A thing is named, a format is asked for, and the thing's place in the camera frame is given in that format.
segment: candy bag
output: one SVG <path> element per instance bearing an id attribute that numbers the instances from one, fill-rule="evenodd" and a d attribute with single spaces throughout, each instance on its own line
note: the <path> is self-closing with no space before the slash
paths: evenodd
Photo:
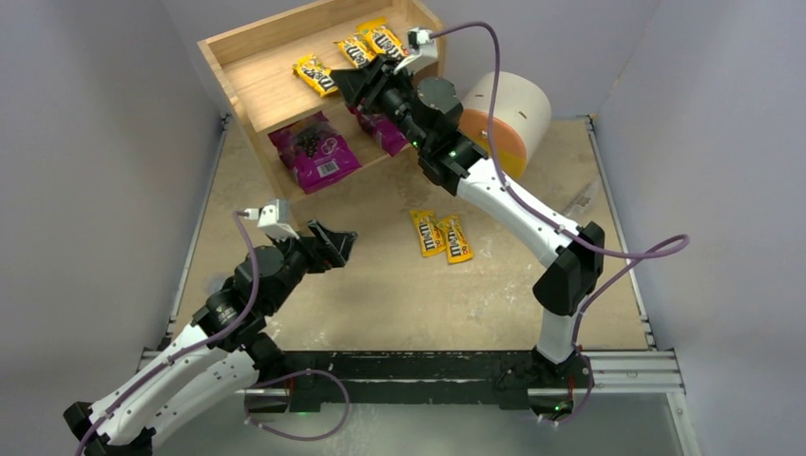
<path id="1" fill-rule="evenodd" d="M 306 194 L 341 181 L 361 167 L 321 111 L 269 133 L 269 140 Z"/>
<path id="2" fill-rule="evenodd" d="M 409 145 L 409 140 L 383 114 L 362 114 L 355 108 L 350 112 L 358 119 L 361 129 L 372 136 L 375 142 L 392 157 Z"/>

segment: table surface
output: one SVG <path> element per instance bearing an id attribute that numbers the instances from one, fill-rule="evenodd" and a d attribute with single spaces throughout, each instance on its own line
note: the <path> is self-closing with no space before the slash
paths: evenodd
<path id="1" fill-rule="evenodd" d="M 586 188 L 601 187 L 583 121 L 552 122 L 519 182 L 547 205 L 585 225 L 595 220 L 609 249 L 620 250 L 604 190 L 571 204 Z M 258 160 L 230 128 L 199 233 L 178 315 L 180 328 L 232 274 L 245 254 L 233 210 L 272 198 Z M 475 258 L 449 265 L 424 258 L 409 211 L 460 216 Z M 298 220 L 319 219 L 333 230 L 358 232 L 349 263 L 308 275 L 266 331 L 287 350 L 527 349 L 537 341 L 542 309 L 531 287 L 545 268 L 494 219 L 428 182 L 403 156 L 362 170 L 293 206 Z M 255 227 L 256 245 L 269 243 Z M 603 283 L 624 266 L 606 258 Z M 591 306 L 580 343 L 586 349 L 645 350 L 629 277 Z"/>

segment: purple cable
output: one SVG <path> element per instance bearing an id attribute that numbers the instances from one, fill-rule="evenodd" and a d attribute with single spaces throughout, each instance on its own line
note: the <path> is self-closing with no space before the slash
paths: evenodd
<path id="1" fill-rule="evenodd" d="M 495 108 L 495 97 L 498 94 L 498 76 L 501 73 L 501 49 L 498 46 L 498 35 L 495 33 L 495 30 L 492 26 L 483 21 L 473 21 L 468 22 L 465 24 L 460 24 L 458 26 L 443 28 L 442 30 L 436 31 L 431 34 L 431 38 L 439 38 L 440 36 L 447 35 L 449 33 L 453 33 L 455 31 L 461 29 L 469 29 L 471 27 L 480 27 L 482 29 L 486 29 L 489 32 L 489 36 L 492 38 L 492 46 L 495 53 L 495 70 L 492 75 L 492 94 L 489 98 L 489 113 L 487 117 L 487 139 L 489 142 L 489 151 L 492 155 L 492 162 L 495 165 L 495 174 L 498 175 L 498 179 L 501 181 L 501 185 L 507 190 L 507 193 L 515 200 L 521 207 L 523 207 L 527 212 L 532 214 L 534 217 L 540 219 L 548 226 L 552 227 L 556 232 L 563 234 L 564 236 L 571 238 L 575 242 L 581 244 L 586 249 L 595 252 L 601 255 L 607 255 L 609 257 L 617 257 L 617 258 L 624 258 L 624 259 L 632 259 L 634 261 L 630 261 L 626 266 L 624 266 L 617 274 L 611 277 L 607 282 L 604 283 L 598 290 L 596 290 L 590 297 L 587 299 L 585 304 L 580 308 L 579 313 L 577 314 L 577 319 L 574 322 L 574 332 L 572 336 L 571 343 L 574 346 L 574 351 L 577 352 L 583 359 L 585 366 L 587 367 L 588 372 L 590 372 L 589 376 L 587 377 L 587 390 L 585 391 L 585 396 L 583 397 L 580 404 L 575 408 L 574 412 L 568 415 L 565 419 L 556 422 L 557 424 L 560 423 L 567 423 L 572 417 L 577 416 L 582 409 L 585 408 L 588 399 L 590 398 L 590 393 L 593 390 L 593 369 L 590 367 L 590 359 L 587 356 L 584 356 L 580 350 L 579 345 L 577 344 L 577 337 L 579 336 L 580 326 L 582 324 L 582 317 L 585 314 L 585 311 L 590 307 L 593 301 L 602 295 L 608 288 L 610 288 L 613 283 L 615 283 L 618 279 L 623 277 L 626 273 L 628 273 L 632 268 L 638 266 L 641 261 L 650 258 L 660 258 L 660 257 L 668 257 L 670 255 L 676 254 L 677 252 L 684 249 L 689 242 L 691 241 L 690 237 L 686 234 L 683 235 L 675 235 L 666 239 L 658 244 L 654 245 L 646 252 L 642 254 L 627 254 L 624 252 L 617 252 L 612 250 L 607 250 L 597 245 L 593 245 L 590 242 L 584 240 L 581 237 L 569 232 L 565 227 L 561 226 L 559 223 L 555 222 L 548 216 L 544 215 L 537 209 L 528 205 L 526 201 L 524 201 L 515 191 L 507 184 L 507 175 L 504 173 L 504 168 L 501 167 L 501 162 L 498 158 L 498 149 L 495 147 L 495 139 L 494 136 L 494 116 L 493 110 Z M 675 244 L 672 247 L 662 250 L 663 247 Z"/>
<path id="2" fill-rule="evenodd" d="M 240 222 L 239 217 L 246 216 L 245 212 L 236 211 L 232 214 L 232 218 L 235 221 L 235 224 L 238 226 L 238 231 L 240 232 L 240 236 L 243 238 L 243 242 L 246 244 L 246 250 L 249 252 L 249 259 L 252 263 L 252 276 L 257 277 L 259 275 L 259 268 L 258 268 L 258 258 L 255 255 L 255 247 L 252 245 L 252 239 L 249 238 L 249 234 L 246 233 L 246 228 L 243 227 L 243 223 Z M 98 420 L 89 427 L 89 429 L 85 432 L 84 437 L 81 438 L 81 441 L 78 444 L 78 448 L 76 448 L 75 456 L 81 456 L 81 453 L 84 451 L 84 448 L 89 443 L 89 438 L 92 436 L 95 431 L 101 426 L 101 424 L 106 421 L 107 415 L 111 418 L 114 416 L 113 412 L 115 409 L 121 406 L 121 404 L 128 399 L 136 390 L 140 387 L 148 383 L 149 380 L 154 378 L 158 373 L 163 371 L 166 367 L 170 364 L 176 362 L 177 359 L 185 356 L 186 354 L 197 350 L 199 347 L 203 347 L 211 342 L 216 342 L 222 340 L 224 337 L 232 333 L 246 318 L 246 316 L 252 311 L 252 308 L 255 306 L 255 301 L 258 299 L 258 285 L 259 282 L 257 280 L 252 281 L 252 293 L 249 294 L 249 300 L 246 302 L 246 307 L 243 308 L 243 311 L 238 315 L 238 317 L 233 320 L 226 328 L 223 330 L 216 332 L 215 334 L 207 337 L 206 339 L 199 341 L 195 344 L 189 345 L 184 349 L 177 351 L 176 353 L 167 357 L 168 363 L 161 363 L 145 374 L 140 377 L 136 382 L 134 382 L 128 389 L 126 389 L 122 394 L 115 399 L 109 407 L 104 410 L 104 415 L 98 418 Z"/>
<path id="3" fill-rule="evenodd" d="M 334 428 L 330 429 L 329 431 L 327 431 L 327 432 L 325 432 L 323 434 L 315 435 L 315 436 L 312 436 L 312 437 L 289 434 L 287 432 L 283 432 L 281 430 L 277 430 L 277 429 L 274 429 L 272 427 L 268 427 L 265 424 L 263 424 L 263 423 L 259 422 L 258 420 L 256 420 L 255 418 L 253 418 L 252 413 L 249 412 L 249 407 L 246 404 L 246 398 L 244 398 L 243 399 L 243 408 L 244 408 L 244 410 L 246 410 L 246 421 L 252 426 L 255 426 L 255 427 L 261 428 L 263 430 L 269 431 L 269 432 L 271 432 L 273 434 L 276 434 L 276 435 L 278 435 L 280 437 L 285 437 L 286 439 L 289 439 L 289 440 L 296 440 L 298 442 L 313 442 L 313 441 L 316 441 L 316 440 L 322 440 L 322 439 L 326 439 L 326 438 L 330 437 L 331 435 L 337 433 L 338 430 L 341 429 L 341 427 L 343 427 L 344 424 L 347 422 L 347 415 L 350 413 L 350 395 L 347 394 L 347 388 L 344 387 L 344 384 L 341 383 L 341 381 L 339 381 L 336 378 L 335 375 L 329 373 L 328 371 L 315 370 L 315 369 L 300 370 L 298 372 L 289 373 L 288 375 L 283 375 L 282 377 L 276 378 L 274 380 L 269 380 L 267 382 L 258 383 L 258 384 L 254 385 L 251 388 L 266 388 L 266 387 L 276 385 L 277 383 L 284 382 L 286 380 L 289 380 L 289 379 L 292 379 L 292 378 L 295 378 L 295 377 L 300 377 L 301 375 L 309 375 L 309 374 L 312 374 L 312 373 L 315 373 L 315 374 L 318 374 L 318 375 L 324 375 L 325 377 L 328 377 L 329 379 L 333 380 L 336 383 L 336 385 L 338 386 L 338 388 L 341 390 L 341 394 L 344 395 L 344 413 L 341 414 L 341 419 L 338 421 L 338 424 L 336 424 L 336 426 Z"/>

